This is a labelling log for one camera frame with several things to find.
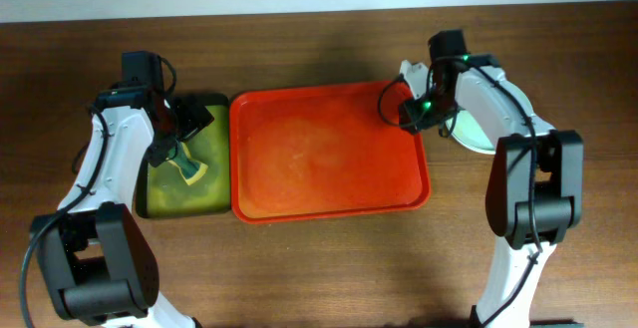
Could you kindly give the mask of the pale green plate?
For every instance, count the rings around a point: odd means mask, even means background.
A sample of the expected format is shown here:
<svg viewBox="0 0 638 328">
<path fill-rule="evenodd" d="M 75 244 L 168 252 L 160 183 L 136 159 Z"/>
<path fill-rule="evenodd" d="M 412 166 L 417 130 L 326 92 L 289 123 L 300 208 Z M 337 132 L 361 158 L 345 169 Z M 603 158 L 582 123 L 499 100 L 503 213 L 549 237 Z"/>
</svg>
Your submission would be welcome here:
<svg viewBox="0 0 638 328">
<path fill-rule="evenodd" d="M 493 155 L 500 138 L 529 135 L 516 104 L 485 79 L 463 79 L 455 99 L 462 110 L 453 137 L 471 151 Z"/>
</svg>

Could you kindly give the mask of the yellow green scrub sponge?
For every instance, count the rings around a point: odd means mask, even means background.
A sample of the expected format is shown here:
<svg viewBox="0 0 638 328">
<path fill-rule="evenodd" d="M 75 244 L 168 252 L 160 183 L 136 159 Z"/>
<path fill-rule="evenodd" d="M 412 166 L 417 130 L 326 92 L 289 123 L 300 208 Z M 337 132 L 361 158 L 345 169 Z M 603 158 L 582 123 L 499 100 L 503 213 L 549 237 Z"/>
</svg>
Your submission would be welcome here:
<svg viewBox="0 0 638 328">
<path fill-rule="evenodd" d="M 206 174 L 208 165 L 195 160 L 184 142 L 176 142 L 166 161 L 175 166 L 187 185 L 193 185 Z"/>
</svg>

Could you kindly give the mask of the red plastic serving tray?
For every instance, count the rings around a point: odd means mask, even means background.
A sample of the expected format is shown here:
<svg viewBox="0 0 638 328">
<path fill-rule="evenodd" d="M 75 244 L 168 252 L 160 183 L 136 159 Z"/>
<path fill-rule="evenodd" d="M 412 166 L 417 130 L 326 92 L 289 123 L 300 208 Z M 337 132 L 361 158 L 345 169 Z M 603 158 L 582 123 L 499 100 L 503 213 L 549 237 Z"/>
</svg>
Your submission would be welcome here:
<svg viewBox="0 0 638 328">
<path fill-rule="evenodd" d="M 386 124 L 406 85 L 245 92 L 230 106 L 231 206 L 252 224 L 417 209 L 430 198 L 423 139 Z"/>
</svg>

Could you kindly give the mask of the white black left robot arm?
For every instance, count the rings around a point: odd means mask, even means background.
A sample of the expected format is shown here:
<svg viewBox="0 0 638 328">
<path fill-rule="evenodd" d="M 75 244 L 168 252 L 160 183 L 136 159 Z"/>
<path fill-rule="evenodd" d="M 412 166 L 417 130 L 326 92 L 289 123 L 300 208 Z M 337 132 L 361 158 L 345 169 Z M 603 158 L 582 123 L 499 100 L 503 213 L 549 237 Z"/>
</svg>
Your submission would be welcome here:
<svg viewBox="0 0 638 328">
<path fill-rule="evenodd" d="M 159 267 L 132 214 L 143 165 L 193 164 L 185 141 L 213 121 L 193 96 L 114 89 L 89 107 L 92 136 L 74 185 L 39 215 L 21 267 L 37 260 L 63 320 L 102 327 L 196 327 L 161 293 Z"/>
</svg>

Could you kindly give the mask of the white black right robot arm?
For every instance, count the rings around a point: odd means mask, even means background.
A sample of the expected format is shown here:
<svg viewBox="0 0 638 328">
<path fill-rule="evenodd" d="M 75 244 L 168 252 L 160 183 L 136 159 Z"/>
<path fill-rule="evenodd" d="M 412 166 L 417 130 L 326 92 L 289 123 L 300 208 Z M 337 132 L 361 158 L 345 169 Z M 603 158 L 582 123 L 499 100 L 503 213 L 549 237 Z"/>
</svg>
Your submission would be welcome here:
<svg viewBox="0 0 638 328">
<path fill-rule="evenodd" d="M 453 136 L 469 114 L 494 149 L 485 194 L 495 236 L 487 283 L 471 327 L 529 327 L 543 268 L 582 215 L 584 144 L 539 117 L 492 55 L 454 53 L 431 65 L 403 61 L 398 82 L 410 91 L 401 126 L 433 126 Z"/>
</svg>

